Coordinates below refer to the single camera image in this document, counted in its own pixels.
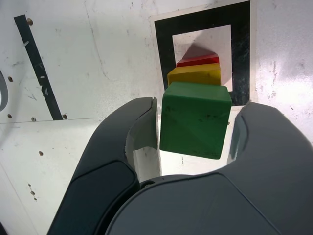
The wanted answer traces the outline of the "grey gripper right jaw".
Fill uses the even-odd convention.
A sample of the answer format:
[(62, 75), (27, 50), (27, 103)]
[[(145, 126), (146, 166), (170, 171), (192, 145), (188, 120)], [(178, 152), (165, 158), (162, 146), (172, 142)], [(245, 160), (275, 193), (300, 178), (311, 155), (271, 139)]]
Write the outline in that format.
[(313, 147), (277, 109), (236, 116), (230, 164), (171, 176), (132, 195), (102, 235), (310, 235)]

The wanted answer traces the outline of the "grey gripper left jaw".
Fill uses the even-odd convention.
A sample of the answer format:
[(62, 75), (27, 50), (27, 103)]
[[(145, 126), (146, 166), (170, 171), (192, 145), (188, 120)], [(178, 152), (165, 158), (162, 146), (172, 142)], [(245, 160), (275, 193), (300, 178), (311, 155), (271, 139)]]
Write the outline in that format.
[(91, 136), (50, 225), (50, 235), (103, 235), (119, 208), (159, 177), (157, 99), (136, 98)]

